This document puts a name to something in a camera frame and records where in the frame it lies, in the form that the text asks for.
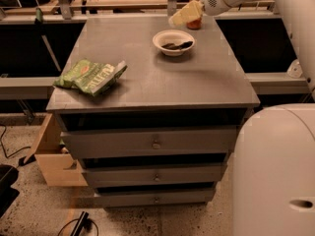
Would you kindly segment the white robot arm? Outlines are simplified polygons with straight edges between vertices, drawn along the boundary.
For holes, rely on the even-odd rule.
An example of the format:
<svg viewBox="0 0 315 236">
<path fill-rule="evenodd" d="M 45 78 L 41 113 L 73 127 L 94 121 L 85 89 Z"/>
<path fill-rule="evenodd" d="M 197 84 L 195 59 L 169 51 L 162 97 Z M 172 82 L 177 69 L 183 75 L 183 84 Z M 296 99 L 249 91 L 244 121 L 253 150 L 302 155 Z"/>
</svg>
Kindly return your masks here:
<svg viewBox="0 0 315 236">
<path fill-rule="evenodd" d="M 219 15 L 245 1 L 200 0 Z M 275 0 L 302 74 L 315 89 L 315 0 Z M 233 236 L 315 236 L 315 105 L 265 108 L 242 126 L 233 154 Z"/>
</svg>

